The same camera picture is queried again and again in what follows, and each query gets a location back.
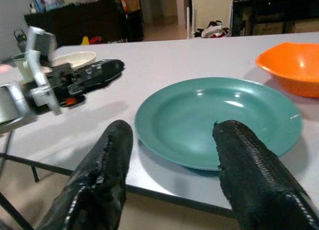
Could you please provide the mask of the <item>teal round plate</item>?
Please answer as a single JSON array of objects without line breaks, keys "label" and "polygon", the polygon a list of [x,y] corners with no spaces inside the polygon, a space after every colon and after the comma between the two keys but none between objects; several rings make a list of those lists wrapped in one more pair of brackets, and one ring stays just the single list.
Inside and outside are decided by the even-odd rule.
[{"label": "teal round plate", "polygon": [[148,97],[135,116],[140,141],[154,154],[184,167],[216,171],[212,129],[237,120],[276,155],[299,140],[302,115],[279,91],[254,81],[207,77],[169,85]]}]

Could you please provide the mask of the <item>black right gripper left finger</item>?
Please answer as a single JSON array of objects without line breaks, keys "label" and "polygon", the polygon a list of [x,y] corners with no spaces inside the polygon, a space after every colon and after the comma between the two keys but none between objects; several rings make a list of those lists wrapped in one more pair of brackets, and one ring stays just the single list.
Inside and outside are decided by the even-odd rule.
[{"label": "black right gripper left finger", "polygon": [[118,230],[133,141],[126,121],[112,122],[73,171],[37,230]]}]

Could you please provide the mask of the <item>dark wooden cabinet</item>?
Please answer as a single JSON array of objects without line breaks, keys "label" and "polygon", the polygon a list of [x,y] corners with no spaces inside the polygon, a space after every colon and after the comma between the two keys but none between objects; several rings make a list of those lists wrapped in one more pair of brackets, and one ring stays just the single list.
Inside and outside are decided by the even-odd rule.
[{"label": "dark wooden cabinet", "polygon": [[57,45],[78,45],[83,37],[101,41],[136,42],[144,39],[142,11],[126,13],[120,0],[68,5],[43,13],[26,14],[27,26],[56,36]]}]

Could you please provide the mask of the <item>black shelf unit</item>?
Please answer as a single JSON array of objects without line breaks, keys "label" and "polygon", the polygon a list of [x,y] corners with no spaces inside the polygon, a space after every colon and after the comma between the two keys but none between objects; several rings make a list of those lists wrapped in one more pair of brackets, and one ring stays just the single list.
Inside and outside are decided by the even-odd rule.
[{"label": "black shelf unit", "polygon": [[319,32],[319,0],[233,0],[232,36]]}]

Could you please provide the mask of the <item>pile of clothes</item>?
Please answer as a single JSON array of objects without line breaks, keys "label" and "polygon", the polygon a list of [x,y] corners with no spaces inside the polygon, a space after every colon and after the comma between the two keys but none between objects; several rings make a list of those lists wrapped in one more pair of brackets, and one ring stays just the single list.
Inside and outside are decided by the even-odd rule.
[{"label": "pile of clothes", "polygon": [[211,21],[205,29],[198,28],[194,36],[201,38],[221,38],[231,37],[232,33],[228,27],[223,26],[222,21],[215,20]]}]

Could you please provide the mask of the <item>orange plastic bowl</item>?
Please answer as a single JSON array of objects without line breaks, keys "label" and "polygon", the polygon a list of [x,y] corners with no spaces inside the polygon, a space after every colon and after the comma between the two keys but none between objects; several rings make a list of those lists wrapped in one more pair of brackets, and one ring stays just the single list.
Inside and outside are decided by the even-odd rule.
[{"label": "orange plastic bowl", "polygon": [[287,92],[319,98],[319,43],[284,42],[262,52],[255,63]]}]

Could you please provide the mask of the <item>blue and white packages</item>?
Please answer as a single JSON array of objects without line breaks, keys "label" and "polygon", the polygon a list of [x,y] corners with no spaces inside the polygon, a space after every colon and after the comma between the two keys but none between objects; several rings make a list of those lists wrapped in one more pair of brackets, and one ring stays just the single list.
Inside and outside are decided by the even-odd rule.
[{"label": "blue and white packages", "polygon": [[56,0],[32,0],[37,12],[42,13],[56,8]]}]

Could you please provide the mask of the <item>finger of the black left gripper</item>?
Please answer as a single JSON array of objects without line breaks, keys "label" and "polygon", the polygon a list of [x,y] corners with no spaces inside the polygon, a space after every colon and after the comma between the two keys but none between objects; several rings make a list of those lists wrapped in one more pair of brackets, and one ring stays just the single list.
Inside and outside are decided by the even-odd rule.
[{"label": "finger of the black left gripper", "polygon": [[83,91],[91,92],[109,86],[113,81],[120,78],[122,71],[102,71],[95,77],[83,82]]},{"label": "finger of the black left gripper", "polygon": [[125,64],[118,59],[102,59],[85,67],[91,77],[113,77],[124,70]]}]

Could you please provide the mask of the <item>cream round plate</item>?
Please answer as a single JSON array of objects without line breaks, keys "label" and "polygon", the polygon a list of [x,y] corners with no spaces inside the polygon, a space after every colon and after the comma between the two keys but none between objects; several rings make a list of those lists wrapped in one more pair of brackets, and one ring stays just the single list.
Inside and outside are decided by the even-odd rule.
[{"label": "cream round plate", "polygon": [[56,67],[69,63],[71,68],[78,69],[94,63],[96,53],[92,51],[80,51],[58,56],[51,61],[51,66]]}]

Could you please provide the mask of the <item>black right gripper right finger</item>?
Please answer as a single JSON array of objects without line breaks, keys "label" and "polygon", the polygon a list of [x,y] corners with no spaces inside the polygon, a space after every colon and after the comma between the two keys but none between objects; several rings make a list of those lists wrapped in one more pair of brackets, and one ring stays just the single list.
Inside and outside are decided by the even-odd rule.
[{"label": "black right gripper right finger", "polygon": [[215,122],[220,185],[240,230],[319,230],[319,210],[279,158],[236,120]]}]

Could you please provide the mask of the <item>black metal table frame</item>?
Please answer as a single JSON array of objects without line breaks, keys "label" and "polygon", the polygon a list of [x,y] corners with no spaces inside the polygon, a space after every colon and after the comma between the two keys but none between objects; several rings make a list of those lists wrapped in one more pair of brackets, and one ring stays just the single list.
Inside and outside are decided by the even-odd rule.
[{"label": "black metal table frame", "polygon": [[[4,164],[7,160],[30,166],[32,170],[33,178],[36,183],[40,181],[38,177],[38,173],[36,171],[37,168],[62,174],[62,175],[66,175],[66,176],[70,176],[72,174],[72,170],[68,170],[61,167],[52,166],[52,165],[24,159],[21,157],[8,154],[12,140],[13,140],[13,131],[10,131],[7,134],[3,151],[0,153],[0,158],[2,159],[0,163],[0,178],[1,178],[1,173],[4,169]],[[34,230],[31,224],[20,214],[20,212],[10,203],[10,201],[4,196],[4,194],[1,191],[0,191],[0,206],[14,219],[14,221],[23,230]]]}]

